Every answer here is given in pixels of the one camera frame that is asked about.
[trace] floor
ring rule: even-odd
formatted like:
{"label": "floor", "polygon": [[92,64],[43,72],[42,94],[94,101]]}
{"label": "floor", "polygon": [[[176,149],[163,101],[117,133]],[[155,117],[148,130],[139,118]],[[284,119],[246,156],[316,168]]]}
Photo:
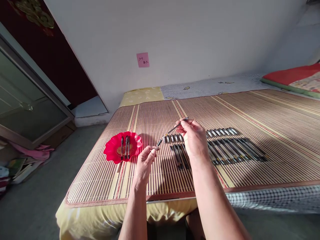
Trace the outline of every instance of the floor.
{"label": "floor", "polygon": [[[52,153],[50,162],[0,200],[0,239],[57,240],[55,213],[105,125],[79,128]],[[253,239],[319,239],[320,215],[239,212]],[[184,239],[184,226],[163,226],[158,239]]]}

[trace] red flower-shaped plate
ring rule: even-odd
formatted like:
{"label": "red flower-shaped plate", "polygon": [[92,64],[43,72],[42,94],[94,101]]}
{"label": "red flower-shaped plate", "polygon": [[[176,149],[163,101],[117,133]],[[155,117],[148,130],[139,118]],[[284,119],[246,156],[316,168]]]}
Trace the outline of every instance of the red flower-shaped plate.
{"label": "red flower-shaped plate", "polygon": [[[124,157],[126,136],[130,136],[129,159],[125,159]],[[106,143],[106,148],[103,153],[106,155],[107,161],[113,161],[115,164],[121,162],[121,137],[123,137],[123,161],[128,162],[133,156],[139,154],[139,148],[142,146],[141,137],[133,132],[123,132],[113,136],[110,141]]]}

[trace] bamboo mat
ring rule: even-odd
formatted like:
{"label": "bamboo mat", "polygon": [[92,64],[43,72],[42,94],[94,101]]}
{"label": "bamboo mat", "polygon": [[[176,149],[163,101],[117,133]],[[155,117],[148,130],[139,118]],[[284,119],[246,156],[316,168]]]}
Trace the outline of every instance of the bamboo mat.
{"label": "bamboo mat", "polygon": [[[174,123],[190,116],[206,129],[234,127],[271,159],[217,165],[225,192],[320,184],[320,104],[276,90],[141,103],[119,108],[71,184],[72,206],[126,203],[137,157],[117,165],[106,161],[105,143],[119,132],[132,131],[143,147],[156,145]],[[179,171],[170,144],[162,144],[152,164],[146,199],[195,197],[192,171]]]}

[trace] pink cloth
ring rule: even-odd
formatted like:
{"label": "pink cloth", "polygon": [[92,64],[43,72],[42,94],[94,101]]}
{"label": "pink cloth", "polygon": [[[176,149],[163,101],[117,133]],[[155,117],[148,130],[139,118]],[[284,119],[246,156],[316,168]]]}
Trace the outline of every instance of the pink cloth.
{"label": "pink cloth", "polygon": [[13,142],[10,142],[10,144],[19,152],[25,154],[25,156],[32,157],[40,161],[47,160],[50,157],[50,151],[54,150],[54,148],[50,148],[50,146],[42,145],[42,144],[40,144],[40,146],[35,148],[34,150],[26,149]]}

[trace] person's right hand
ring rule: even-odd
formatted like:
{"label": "person's right hand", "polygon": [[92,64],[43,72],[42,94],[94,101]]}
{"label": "person's right hand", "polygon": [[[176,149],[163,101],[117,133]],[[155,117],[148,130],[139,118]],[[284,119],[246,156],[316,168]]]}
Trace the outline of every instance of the person's right hand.
{"label": "person's right hand", "polygon": [[177,133],[181,133],[184,138],[189,158],[205,157],[209,159],[206,130],[196,120],[183,120],[184,118],[181,118],[176,122],[176,125],[181,123],[176,128],[176,131]]}

